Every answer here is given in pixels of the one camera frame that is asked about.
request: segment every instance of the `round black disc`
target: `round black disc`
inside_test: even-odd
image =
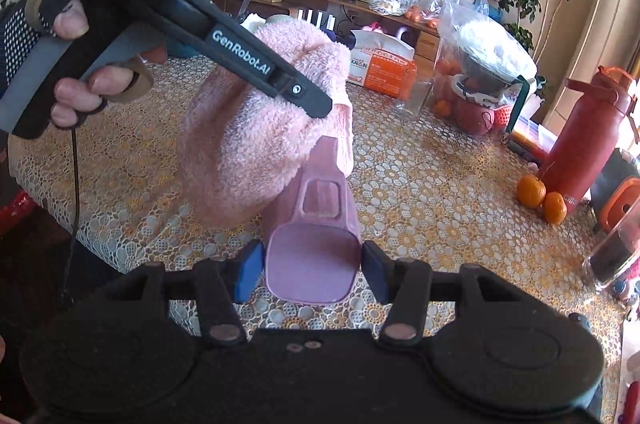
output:
[[[441,329],[429,357],[463,399],[502,414],[551,414],[589,403],[604,367],[575,322],[521,303],[483,304]]]
[[[164,320],[126,329],[113,322],[57,320],[20,356],[41,404],[84,415],[121,414],[167,396],[188,376],[194,344]]]

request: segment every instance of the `table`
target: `table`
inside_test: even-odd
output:
[[[178,126],[190,98],[209,73],[203,57],[157,66],[156,86],[141,101],[111,105],[78,131],[81,177],[79,240],[122,272],[148,260],[168,270],[205,257],[232,256],[260,234],[259,220],[208,231],[192,215],[177,173]],[[354,106],[355,169],[349,178],[362,234],[394,258],[428,260],[455,271],[478,262],[563,313],[585,314],[607,359],[604,422],[612,422],[620,372],[623,309],[590,292],[580,263],[595,245],[586,210],[551,227],[514,200],[526,163],[498,144],[480,144],[427,112],[399,119],[392,99],[348,84]],[[10,139],[12,175],[66,228],[73,204],[70,134],[47,130],[37,141]],[[453,316],[452,303],[432,304],[426,332]],[[378,331],[388,306],[376,303],[362,274],[350,298],[333,306],[297,306],[275,299],[260,283],[238,311],[257,327]],[[172,315],[192,331],[192,303]]]

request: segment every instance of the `pink plastic item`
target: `pink plastic item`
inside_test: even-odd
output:
[[[266,283],[280,299],[325,305],[344,300],[353,288],[360,267],[360,225],[337,155],[337,139],[321,137],[309,160],[262,213]]]
[[[385,30],[382,29],[382,26],[378,22],[374,22],[370,26],[365,26],[362,30],[372,30],[373,32],[381,32],[382,34],[385,33]]]

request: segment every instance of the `wooden drawer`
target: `wooden drawer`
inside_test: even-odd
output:
[[[440,45],[439,37],[429,34],[428,32],[421,32],[418,37],[418,43],[415,44],[415,53],[423,58],[436,61],[438,45]]]
[[[418,76],[430,78],[433,76],[435,62],[422,56],[415,56],[415,65],[418,67]]]

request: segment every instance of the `black cable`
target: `black cable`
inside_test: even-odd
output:
[[[344,11],[344,16],[346,16],[346,17],[349,19],[349,21],[350,21],[354,26],[357,26],[357,27],[367,27],[367,25],[369,25],[369,24],[367,24],[367,25],[361,26],[360,24],[356,24],[356,23],[353,21],[353,18],[351,18],[351,17],[349,16],[349,13],[347,13],[347,8],[345,8],[344,6],[342,6],[342,10]]]
[[[69,255],[66,258],[65,274],[62,279],[62,291],[60,293],[60,305],[61,308],[65,308],[65,301],[68,297],[71,305],[74,303],[73,297],[66,289],[66,284],[69,280],[69,273],[71,271],[71,261],[74,257],[74,251],[76,249],[76,238],[78,236],[78,229],[80,226],[80,173],[78,172],[78,141],[76,140],[76,131],[71,130],[71,149],[74,155],[74,184],[76,187],[76,213],[74,215],[74,225],[71,230],[71,242],[69,244]]]
[[[343,24],[344,22],[350,22],[350,20],[347,18],[346,20],[341,20],[340,22],[338,22],[338,25],[335,26],[336,32],[340,32],[340,24]]]

